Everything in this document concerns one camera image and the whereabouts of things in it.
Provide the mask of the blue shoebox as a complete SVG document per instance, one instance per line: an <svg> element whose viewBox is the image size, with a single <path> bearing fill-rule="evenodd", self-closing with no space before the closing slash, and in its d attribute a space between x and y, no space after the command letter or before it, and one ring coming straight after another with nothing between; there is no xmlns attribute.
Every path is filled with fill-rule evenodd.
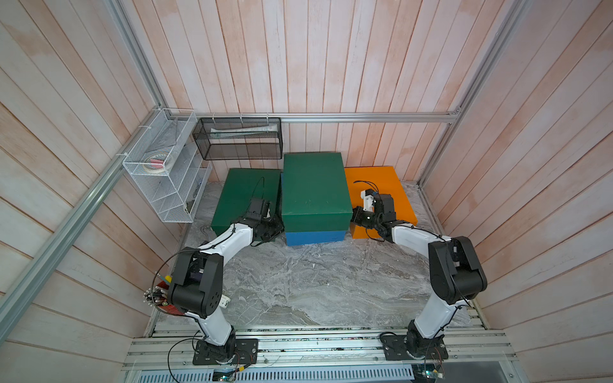
<svg viewBox="0 0 613 383"><path fill-rule="evenodd" d="M345 235L346 231L285 232L287 245L290 247L342 242Z"/></svg>

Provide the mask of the large green shoebox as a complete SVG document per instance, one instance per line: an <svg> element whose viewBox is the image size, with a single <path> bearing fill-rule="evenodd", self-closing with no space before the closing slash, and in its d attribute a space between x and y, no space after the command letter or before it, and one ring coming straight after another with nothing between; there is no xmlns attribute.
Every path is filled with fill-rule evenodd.
<svg viewBox="0 0 613 383"><path fill-rule="evenodd" d="M353 207L340 153L287 154L282 193L287 232L349 229Z"/></svg>

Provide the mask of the small green shoebox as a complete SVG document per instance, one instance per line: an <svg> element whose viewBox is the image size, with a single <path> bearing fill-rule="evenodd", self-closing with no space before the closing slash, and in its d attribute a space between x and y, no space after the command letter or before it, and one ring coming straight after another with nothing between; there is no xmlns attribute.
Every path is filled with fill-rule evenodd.
<svg viewBox="0 0 613 383"><path fill-rule="evenodd" d="M243 215L252 198L269 201L270 213L279 215L281 194L279 169L230 169L212 220L219 236Z"/></svg>

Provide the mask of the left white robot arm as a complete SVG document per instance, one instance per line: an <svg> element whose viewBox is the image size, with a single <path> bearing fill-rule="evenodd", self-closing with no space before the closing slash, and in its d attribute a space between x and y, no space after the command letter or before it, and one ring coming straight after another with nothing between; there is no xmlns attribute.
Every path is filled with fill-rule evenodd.
<svg viewBox="0 0 613 383"><path fill-rule="evenodd" d="M224 265L256 239L265 243L283 230L281 218L270 212L270 202L252 198L247 211L223 234L198 248L186 247L177 255L167 302L194 319L203 332L204 337L196 343L196 365L227 364L236 357L236 331L220 308Z"/></svg>

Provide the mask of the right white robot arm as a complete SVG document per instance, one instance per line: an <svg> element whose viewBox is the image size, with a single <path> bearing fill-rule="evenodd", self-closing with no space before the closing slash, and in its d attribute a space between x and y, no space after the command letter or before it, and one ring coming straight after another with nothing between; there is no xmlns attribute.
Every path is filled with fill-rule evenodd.
<svg viewBox="0 0 613 383"><path fill-rule="evenodd" d="M383 241L424 255L429 261L433 293L418 317L410 322L405 350L415 359L430 357L442 343L443 330L455 314L486 290L488 281L471 240L421 229L397 218L394 199L373 189L361 192L362 205L353 209L351 222L375 230Z"/></svg>

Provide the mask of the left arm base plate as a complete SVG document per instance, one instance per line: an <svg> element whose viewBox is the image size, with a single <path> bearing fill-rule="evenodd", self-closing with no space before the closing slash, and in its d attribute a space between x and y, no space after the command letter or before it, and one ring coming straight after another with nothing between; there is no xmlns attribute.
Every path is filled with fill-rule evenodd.
<svg viewBox="0 0 613 383"><path fill-rule="evenodd" d="M245 365L257 362L259 340L230 338L224 346L214 346L204 339L196 343L194 365Z"/></svg>

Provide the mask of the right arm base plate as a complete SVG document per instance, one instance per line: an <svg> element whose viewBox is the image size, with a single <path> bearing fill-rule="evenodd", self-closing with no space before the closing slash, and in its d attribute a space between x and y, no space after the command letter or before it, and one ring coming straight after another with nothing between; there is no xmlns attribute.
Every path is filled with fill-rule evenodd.
<svg viewBox="0 0 613 383"><path fill-rule="evenodd" d="M411 331L401 335L386 331L380 333L378 339L387 361L424 359L441 361L449 358L443 336L426 339L419 333Z"/></svg>

